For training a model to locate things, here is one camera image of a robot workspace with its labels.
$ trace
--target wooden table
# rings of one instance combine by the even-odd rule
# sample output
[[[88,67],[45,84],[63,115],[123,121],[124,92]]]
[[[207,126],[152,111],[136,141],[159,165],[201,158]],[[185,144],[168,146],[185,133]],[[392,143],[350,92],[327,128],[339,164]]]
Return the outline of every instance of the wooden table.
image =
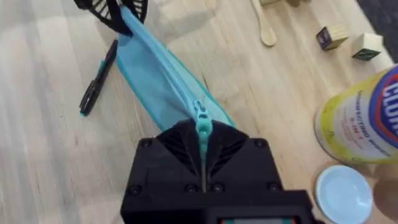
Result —
[[[392,61],[350,58],[352,41],[373,31],[354,0],[264,10],[273,48],[259,40],[250,0],[150,0],[146,26],[240,130],[270,142],[284,187],[312,194],[318,173],[335,163],[313,133],[317,108]],[[323,52],[315,34],[338,23],[351,38]],[[159,130],[116,66],[90,116],[79,116],[115,36],[72,0],[0,0],[0,223],[122,223],[136,144]],[[375,207],[368,223],[389,222]]]

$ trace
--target screw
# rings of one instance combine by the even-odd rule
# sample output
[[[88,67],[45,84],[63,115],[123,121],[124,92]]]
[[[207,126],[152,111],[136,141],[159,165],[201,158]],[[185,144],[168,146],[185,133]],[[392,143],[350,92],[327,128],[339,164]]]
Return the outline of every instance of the screw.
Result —
[[[141,194],[141,192],[142,192],[142,188],[140,185],[133,185],[129,189],[129,193],[132,196],[138,196],[139,194]]]
[[[185,186],[185,192],[190,194],[196,193],[198,192],[198,187],[195,184],[188,184]]]
[[[275,182],[271,182],[268,184],[268,190],[276,191],[280,189],[281,189],[280,185]]]
[[[150,145],[152,145],[152,141],[150,139],[145,139],[141,142],[141,146],[143,147],[149,147]]]
[[[256,139],[254,143],[257,147],[265,147],[267,144],[264,139]]]
[[[223,184],[213,184],[211,186],[211,191],[214,193],[223,193],[224,192],[224,185]]]

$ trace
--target blue zipper pouch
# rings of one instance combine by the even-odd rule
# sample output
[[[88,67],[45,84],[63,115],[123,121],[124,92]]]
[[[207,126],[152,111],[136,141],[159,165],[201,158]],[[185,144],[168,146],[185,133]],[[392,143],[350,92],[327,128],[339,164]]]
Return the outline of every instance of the blue zipper pouch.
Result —
[[[134,35],[119,36],[117,65],[160,130],[185,119],[194,119],[198,133],[205,128],[207,135],[211,120],[234,126],[206,88],[128,8],[122,7],[121,14]]]

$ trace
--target clorox logo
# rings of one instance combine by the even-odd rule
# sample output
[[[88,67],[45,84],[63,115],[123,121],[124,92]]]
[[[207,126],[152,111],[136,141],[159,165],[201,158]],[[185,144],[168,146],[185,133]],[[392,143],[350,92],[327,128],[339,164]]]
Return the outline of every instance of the clorox logo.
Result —
[[[398,66],[387,72],[373,90],[369,121],[380,137],[398,147]]]

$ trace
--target clorox wipes container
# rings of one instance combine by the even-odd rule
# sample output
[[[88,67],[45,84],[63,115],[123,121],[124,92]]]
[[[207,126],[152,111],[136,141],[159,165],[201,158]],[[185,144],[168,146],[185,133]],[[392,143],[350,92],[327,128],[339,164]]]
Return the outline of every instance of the clorox wipes container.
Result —
[[[398,65],[327,101],[315,115],[324,150],[343,162],[398,162]]]

